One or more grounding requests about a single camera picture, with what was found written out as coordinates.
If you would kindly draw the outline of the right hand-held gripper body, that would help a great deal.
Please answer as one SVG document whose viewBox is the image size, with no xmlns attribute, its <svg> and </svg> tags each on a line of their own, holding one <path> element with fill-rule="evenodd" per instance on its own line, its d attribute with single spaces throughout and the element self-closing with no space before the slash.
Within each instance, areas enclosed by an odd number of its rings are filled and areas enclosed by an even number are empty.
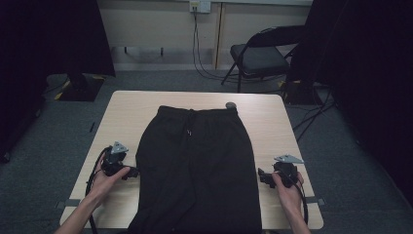
<svg viewBox="0 0 413 234">
<path fill-rule="evenodd" d="M 282 184 L 290 188 L 298 181 L 298 170 L 296 164 L 303 164 L 304 161 L 293 155 L 285 154 L 275 157 L 274 170 L 282 179 Z"/>
</svg>

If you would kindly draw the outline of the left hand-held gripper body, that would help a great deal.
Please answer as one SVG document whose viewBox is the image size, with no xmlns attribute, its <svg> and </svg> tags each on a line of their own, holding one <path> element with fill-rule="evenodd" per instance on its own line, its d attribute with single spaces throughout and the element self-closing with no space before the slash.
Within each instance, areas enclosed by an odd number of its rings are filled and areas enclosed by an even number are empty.
<svg viewBox="0 0 413 234">
<path fill-rule="evenodd" d="M 106 147 L 103 152 L 103 160 L 101 169 L 107 176 L 113 176 L 125 167 L 123 160 L 129 150 L 119 141 L 115 141 L 113 145 Z"/>
</svg>

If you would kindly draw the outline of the black pants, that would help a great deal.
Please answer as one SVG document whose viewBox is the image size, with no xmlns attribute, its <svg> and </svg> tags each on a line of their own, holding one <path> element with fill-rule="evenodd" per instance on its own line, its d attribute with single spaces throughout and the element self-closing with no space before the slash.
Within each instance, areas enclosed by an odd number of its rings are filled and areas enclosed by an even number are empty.
<svg viewBox="0 0 413 234">
<path fill-rule="evenodd" d="M 235 108 L 161 106 L 135 155 L 138 209 L 129 234 L 260 234 L 251 141 Z"/>
</svg>

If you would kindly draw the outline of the person's left hand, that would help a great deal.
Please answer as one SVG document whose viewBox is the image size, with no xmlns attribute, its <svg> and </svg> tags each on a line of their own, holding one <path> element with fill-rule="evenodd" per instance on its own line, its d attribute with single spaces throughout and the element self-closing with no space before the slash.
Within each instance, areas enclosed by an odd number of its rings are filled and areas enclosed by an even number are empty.
<svg viewBox="0 0 413 234">
<path fill-rule="evenodd" d="M 129 167 L 125 167 L 116 174 L 108 176 L 101 168 L 103 159 L 104 154 L 101 154 L 93 173 L 91 190 L 85 197 L 85 201 L 87 201 L 93 208 L 97 208 L 107 196 L 114 184 L 122 177 L 126 176 L 130 171 Z"/>
</svg>

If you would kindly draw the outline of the person's right hand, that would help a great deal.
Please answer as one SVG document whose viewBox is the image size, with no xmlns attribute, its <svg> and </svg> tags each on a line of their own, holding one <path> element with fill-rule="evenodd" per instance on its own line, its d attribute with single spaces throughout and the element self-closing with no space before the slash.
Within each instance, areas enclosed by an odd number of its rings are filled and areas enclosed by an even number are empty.
<svg viewBox="0 0 413 234">
<path fill-rule="evenodd" d="M 296 185 L 301 188 L 304 182 L 303 177 L 300 173 L 297 174 L 298 182 Z M 299 192 L 299 188 L 291 186 L 289 188 L 282 184 L 282 179 L 277 173 L 272 173 L 273 181 L 276 184 L 282 209 L 287 215 L 300 215 L 301 214 L 301 203 L 302 198 Z"/>
</svg>

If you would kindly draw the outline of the black folding chair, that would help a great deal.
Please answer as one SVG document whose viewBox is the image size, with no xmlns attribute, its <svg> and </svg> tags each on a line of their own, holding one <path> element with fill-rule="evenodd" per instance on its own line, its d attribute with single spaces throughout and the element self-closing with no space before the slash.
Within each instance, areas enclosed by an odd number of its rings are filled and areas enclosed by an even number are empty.
<svg viewBox="0 0 413 234">
<path fill-rule="evenodd" d="M 304 25 L 275 26 L 255 33 L 245 44 L 233 45 L 230 54 L 234 63 L 221 84 L 232 75 L 235 67 L 238 68 L 238 93 L 243 78 L 263 79 L 286 74 L 304 34 Z"/>
</svg>

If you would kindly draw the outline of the dark curtain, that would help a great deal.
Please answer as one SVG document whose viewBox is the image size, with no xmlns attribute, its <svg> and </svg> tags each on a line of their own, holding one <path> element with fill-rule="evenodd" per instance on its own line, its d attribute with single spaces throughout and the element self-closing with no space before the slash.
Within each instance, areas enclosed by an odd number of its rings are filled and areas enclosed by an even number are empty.
<svg viewBox="0 0 413 234">
<path fill-rule="evenodd" d="M 413 206 L 413 0 L 313 0 L 289 77 L 332 88 Z"/>
<path fill-rule="evenodd" d="M 0 0 L 0 163 L 53 74 L 115 74 L 97 0 Z"/>
</svg>

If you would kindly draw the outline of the black stand base plate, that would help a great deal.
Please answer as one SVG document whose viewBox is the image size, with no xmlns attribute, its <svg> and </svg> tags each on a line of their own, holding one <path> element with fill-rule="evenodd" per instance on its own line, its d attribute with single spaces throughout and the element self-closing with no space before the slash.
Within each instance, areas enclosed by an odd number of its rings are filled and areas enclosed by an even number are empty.
<svg viewBox="0 0 413 234">
<path fill-rule="evenodd" d="M 68 74 L 67 78 L 55 100 L 93 102 L 105 81 L 101 76 L 83 73 Z"/>
<path fill-rule="evenodd" d="M 280 82 L 282 100 L 292 105 L 321 105 L 321 99 L 313 86 L 304 86 L 301 81 Z"/>
</svg>

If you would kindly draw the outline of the white wall socket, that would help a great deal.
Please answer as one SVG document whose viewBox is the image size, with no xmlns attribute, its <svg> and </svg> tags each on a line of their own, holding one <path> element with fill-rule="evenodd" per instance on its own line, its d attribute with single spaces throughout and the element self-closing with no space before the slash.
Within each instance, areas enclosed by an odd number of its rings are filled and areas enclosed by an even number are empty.
<svg viewBox="0 0 413 234">
<path fill-rule="evenodd" d="M 211 2 L 207 0 L 190 0 L 189 11 L 191 13 L 209 14 L 211 12 Z"/>
</svg>

